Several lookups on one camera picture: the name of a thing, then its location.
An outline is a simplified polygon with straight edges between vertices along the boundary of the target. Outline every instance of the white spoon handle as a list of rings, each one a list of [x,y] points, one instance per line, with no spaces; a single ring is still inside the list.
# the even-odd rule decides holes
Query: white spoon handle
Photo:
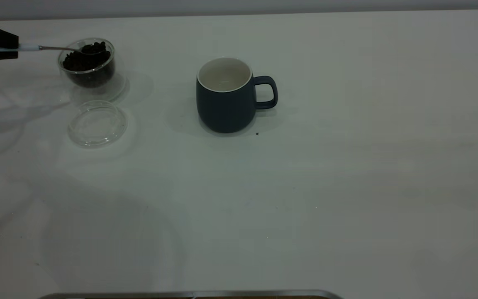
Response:
[[[40,51],[40,45],[35,44],[19,44],[17,49],[0,48],[0,52],[14,52],[14,51]]]

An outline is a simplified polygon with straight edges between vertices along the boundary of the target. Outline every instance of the wall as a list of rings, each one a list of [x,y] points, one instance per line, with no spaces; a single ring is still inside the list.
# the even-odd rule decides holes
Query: wall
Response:
[[[476,8],[478,0],[0,0],[0,20]]]

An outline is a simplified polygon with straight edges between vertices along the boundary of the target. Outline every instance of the mug rim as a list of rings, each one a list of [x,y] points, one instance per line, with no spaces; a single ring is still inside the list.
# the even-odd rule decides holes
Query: mug rim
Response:
[[[216,61],[216,60],[219,60],[219,59],[235,59],[241,63],[243,63],[245,66],[248,67],[248,70],[250,71],[250,75],[248,77],[248,80],[243,84],[241,85],[240,87],[237,87],[235,89],[231,89],[229,91],[216,91],[214,89],[211,89],[209,87],[207,87],[206,85],[204,85],[201,81],[200,81],[200,71],[210,62],[213,62],[213,61]],[[211,59],[209,61],[207,61],[205,64],[203,64],[203,66],[200,67],[199,71],[197,72],[197,82],[199,84],[201,84],[202,87],[204,87],[205,89],[209,90],[209,91],[213,91],[214,93],[231,93],[232,91],[237,91],[241,88],[243,88],[246,84],[248,84],[248,82],[250,82],[250,80],[252,80],[252,76],[253,76],[253,72],[252,72],[252,68],[248,65],[248,63],[242,61],[241,59],[237,58],[237,57],[229,57],[229,56],[221,56],[221,57],[217,57],[217,58],[214,58],[214,59]]]

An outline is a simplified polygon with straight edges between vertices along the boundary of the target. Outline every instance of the tabletop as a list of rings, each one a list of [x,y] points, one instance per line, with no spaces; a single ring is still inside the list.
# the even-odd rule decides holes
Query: tabletop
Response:
[[[322,289],[478,298],[478,11],[1,21],[20,42],[111,41],[114,144],[66,128],[55,51],[0,61],[0,298]],[[279,102],[199,121],[232,56]],[[269,87],[257,89],[269,100]]]

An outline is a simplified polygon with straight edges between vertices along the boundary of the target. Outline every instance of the glass bowl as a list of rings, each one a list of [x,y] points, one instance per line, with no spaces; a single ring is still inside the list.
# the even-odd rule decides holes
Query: glass bowl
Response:
[[[78,107],[68,125],[70,139],[87,148],[111,144],[127,129],[125,114],[105,100],[91,100]]]
[[[64,68],[64,60],[73,51],[61,51],[57,60],[60,76],[66,86],[70,100],[77,105],[90,100],[112,101],[121,94],[127,81],[123,62],[116,55],[114,46],[102,38],[85,38],[69,44],[68,48],[81,49],[85,45],[104,42],[110,58],[100,66],[86,71],[70,71]]]

